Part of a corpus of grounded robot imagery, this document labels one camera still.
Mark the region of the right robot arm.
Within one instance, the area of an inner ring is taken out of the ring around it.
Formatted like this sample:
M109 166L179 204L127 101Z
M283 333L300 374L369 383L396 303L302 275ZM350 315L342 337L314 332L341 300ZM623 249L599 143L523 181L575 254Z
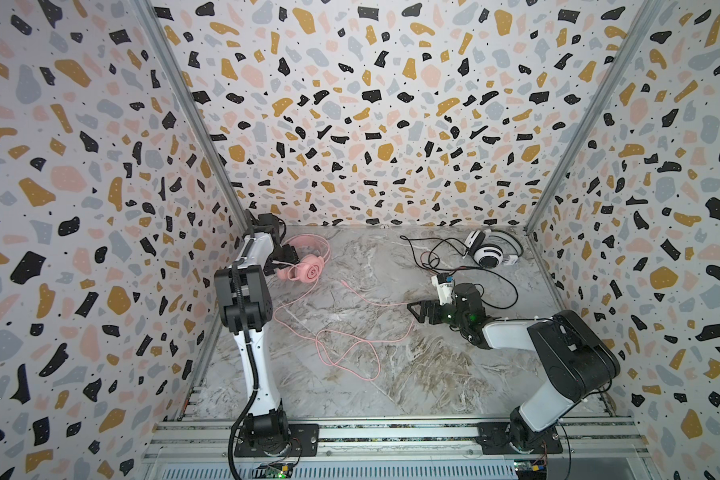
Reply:
M537 319L503 319L486 313L480 290L472 283L437 288L436 300L407 305L418 323L444 324L483 350L533 351L546 375L539 389L511 412L502 431L492 424L478 442L520 454L543 448L556 452L555 425L587 396L609 388L621 370L616 356L572 310Z

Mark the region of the pink headphones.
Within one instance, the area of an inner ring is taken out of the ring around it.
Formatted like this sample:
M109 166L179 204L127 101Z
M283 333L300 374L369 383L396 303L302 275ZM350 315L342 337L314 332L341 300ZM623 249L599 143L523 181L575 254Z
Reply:
M315 234L301 234L291 237L284 245L284 253L304 253L296 260L274 261L276 275L280 280L315 283L331 258L328 240Z

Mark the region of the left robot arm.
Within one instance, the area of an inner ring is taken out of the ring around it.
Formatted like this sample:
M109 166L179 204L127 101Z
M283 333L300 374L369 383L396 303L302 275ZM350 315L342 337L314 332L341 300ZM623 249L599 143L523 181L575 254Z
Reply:
M280 264L298 260L295 249L282 244L287 227L274 214L249 217L241 248L232 263L214 274L222 325L234 336L243 365L248 399L234 421L228 463L234 475L238 441L262 450L266 443L285 449L290 443L287 415L270 368L269 323L274 307L267 278Z

